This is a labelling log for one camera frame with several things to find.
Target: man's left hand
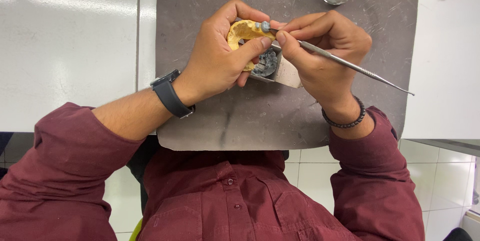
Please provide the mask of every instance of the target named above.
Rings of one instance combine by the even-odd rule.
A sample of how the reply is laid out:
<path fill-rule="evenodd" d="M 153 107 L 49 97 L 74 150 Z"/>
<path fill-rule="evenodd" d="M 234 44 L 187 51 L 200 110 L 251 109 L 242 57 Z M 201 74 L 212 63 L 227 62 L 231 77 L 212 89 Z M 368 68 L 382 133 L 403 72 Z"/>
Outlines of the man's left hand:
<path fill-rule="evenodd" d="M 232 51 L 226 37 L 237 17 L 256 22 L 270 21 L 268 15 L 241 0 L 230 0 L 203 21 L 187 67 L 173 82 L 183 104 L 193 105 L 235 84 L 243 87 L 250 74 L 243 72 L 245 65 L 250 60 L 258 63 L 258 56 L 271 46 L 269 38 L 259 37 Z"/>

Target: floor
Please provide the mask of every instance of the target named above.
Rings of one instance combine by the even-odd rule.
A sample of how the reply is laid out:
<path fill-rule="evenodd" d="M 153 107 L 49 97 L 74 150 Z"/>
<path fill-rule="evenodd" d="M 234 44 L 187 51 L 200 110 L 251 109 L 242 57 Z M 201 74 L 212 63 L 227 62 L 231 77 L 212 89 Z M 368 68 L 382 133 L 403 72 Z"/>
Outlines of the floor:
<path fill-rule="evenodd" d="M 15 133 L 0 156 L 0 167 L 17 162 L 32 146 L 33 134 Z M 426 241 L 441 241 L 471 207 L 475 158 L 463 153 L 402 139 L 415 194 L 423 211 Z M 313 200 L 333 212 L 330 176 L 340 169 L 328 147 L 291 150 L 285 176 Z M 119 241 L 127 241 L 141 219 L 140 186 L 126 167 L 114 172 L 105 184 L 104 200 L 110 203 L 110 224 Z"/>

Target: person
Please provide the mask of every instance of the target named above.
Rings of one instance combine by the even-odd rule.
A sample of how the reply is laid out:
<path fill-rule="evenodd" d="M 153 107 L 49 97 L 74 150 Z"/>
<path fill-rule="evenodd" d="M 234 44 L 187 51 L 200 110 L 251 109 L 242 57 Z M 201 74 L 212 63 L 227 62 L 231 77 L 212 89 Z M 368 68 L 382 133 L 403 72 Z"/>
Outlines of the person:
<path fill-rule="evenodd" d="M 185 106 L 244 86 L 243 67 L 270 47 L 260 37 L 232 51 L 225 38 L 237 17 L 270 21 L 240 0 L 206 19 L 188 65 L 171 84 Z M 330 122 L 356 121 L 362 113 L 351 94 L 355 72 L 307 52 L 297 39 L 360 64 L 370 36 L 336 11 L 270 23 L 280 30 L 283 56 Z M 375 107 L 349 128 L 331 127 L 330 152 L 341 165 L 331 177 L 333 215 L 289 184 L 280 150 L 176 152 L 158 141 L 143 143 L 171 117 L 147 88 L 95 109 L 66 103 L 42 118 L 33 147 L 0 182 L 0 240 L 115 240 L 104 182 L 141 145 L 151 155 L 140 174 L 148 200 L 139 241 L 424 240 L 397 134 Z"/>

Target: beaded bracelet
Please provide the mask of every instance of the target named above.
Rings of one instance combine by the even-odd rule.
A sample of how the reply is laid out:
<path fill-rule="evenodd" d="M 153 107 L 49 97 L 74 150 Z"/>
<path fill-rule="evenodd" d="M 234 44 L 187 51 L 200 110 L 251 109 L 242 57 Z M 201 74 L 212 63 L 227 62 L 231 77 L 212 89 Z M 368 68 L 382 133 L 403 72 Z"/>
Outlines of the beaded bracelet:
<path fill-rule="evenodd" d="M 327 123 L 330 126 L 341 128 L 341 129 L 346 129 L 346 128 L 355 127 L 356 125 L 358 125 L 363 120 L 363 118 L 365 117 L 365 106 L 363 105 L 363 102 L 359 98 L 357 98 L 356 96 L 353 96 L 353 97 L 357 100 L 358 105 L 360 105 L 360 116 L 357 118 L 357 120 L 351 122 L 350 124 L 337 124 L 337 123 L 331 121 L 327 117 L 327 114 L 325 113 L 323 108 L 321 109 L 321 114 L 323 115 L 323 118 L 325 118 L 325 120 L 327 121 Z"/>

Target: white countertop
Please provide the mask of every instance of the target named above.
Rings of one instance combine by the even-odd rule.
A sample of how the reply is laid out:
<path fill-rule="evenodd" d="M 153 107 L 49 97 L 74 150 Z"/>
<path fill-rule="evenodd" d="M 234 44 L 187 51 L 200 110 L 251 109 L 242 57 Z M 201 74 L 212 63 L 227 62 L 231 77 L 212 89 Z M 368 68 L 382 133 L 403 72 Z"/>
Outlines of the white countertop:
<path fill-rule="evenodd" d="M 139 0 L 138 18 L 137 1 L 0 0 L 0 131 L 32 132 L 67 101 L 99 106 L 147 87 L 157 0 Z M 417 95 L 402 138 L 478 139 L 480 2 L 418 8 L 409 87 Z"/>
<path fill-rule="evenodd" d="M 418 1 L 402 138 L 480 139 L 480 1 Z"/>

